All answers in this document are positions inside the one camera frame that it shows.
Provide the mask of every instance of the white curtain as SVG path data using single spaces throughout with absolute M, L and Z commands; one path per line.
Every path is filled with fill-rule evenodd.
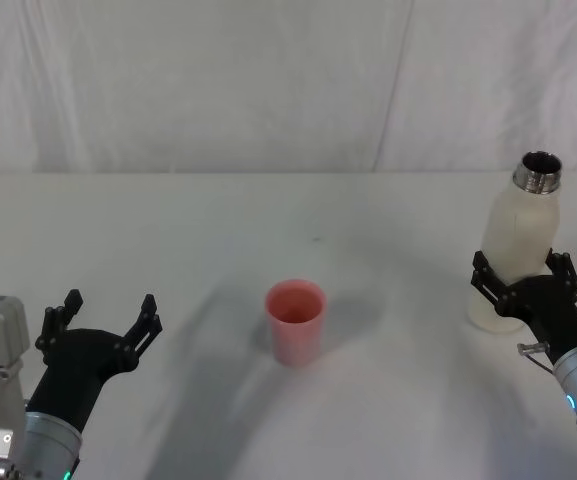
M 0 0 L 0 171 L 577 168 L 577 0 Z

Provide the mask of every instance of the white table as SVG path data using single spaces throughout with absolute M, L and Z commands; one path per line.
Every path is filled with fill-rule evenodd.
M 465 321 L 470 262 L 507 174 L 0 177 L 0 293 L 43 309 L 80 288 L 72 327 L 123 334 L 155 294 L 163 334 L 112 379 L 84 432 L 92 479 L 577 478 L 557 384 L 527 329 Z M 577 174 L 556 249 L 577 266 Z M 327 353 L 267 353 L 262 298 L 327 292 Z M 33 349 L 29 395 L 44 367 Z

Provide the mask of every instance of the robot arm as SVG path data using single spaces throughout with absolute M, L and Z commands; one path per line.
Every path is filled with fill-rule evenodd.
M 104 383 L 135 370 L 162 330 L 152 295 L 123 337 L 68 330 L 82 304 L 79 291 L 71 290 L 63 306 L 46 309 L 35 345 L 48 368 L 24 408 L 18 373 L 29 344 L 26 319 L 18 299 L 0 297 L 0 479 L 70 479 Z
M 502 317 L 522 320 L 537 339 L 535 345 L 519 345 L 519 352 L 543 352 L 552 373 L 577 415 L 577 274 L 567 253 L 549 253 L 546 265 L 552 275 L 538 275 L 504 284 L 482 252 L 473 260 L 471 283 Z

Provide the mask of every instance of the pink cup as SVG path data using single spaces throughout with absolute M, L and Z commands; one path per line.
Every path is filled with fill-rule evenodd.
M 289 367 L 303 367 L 319 356 L 326 313 L 326 295 L 307 280 L 286 280 L 266 295 L 275 358 Z

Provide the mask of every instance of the white bottle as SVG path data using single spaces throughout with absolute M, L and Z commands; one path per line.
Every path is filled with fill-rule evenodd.
M 510 185 L 495 199 L 481 250 L 506 284 L 540 275 L 559 226 L 561 162 L 546 152 L 531 152 L 517 166 Z M 524 323 L 500 317 L 472 287 L 470 321 L 492 333 L 510 333 Z

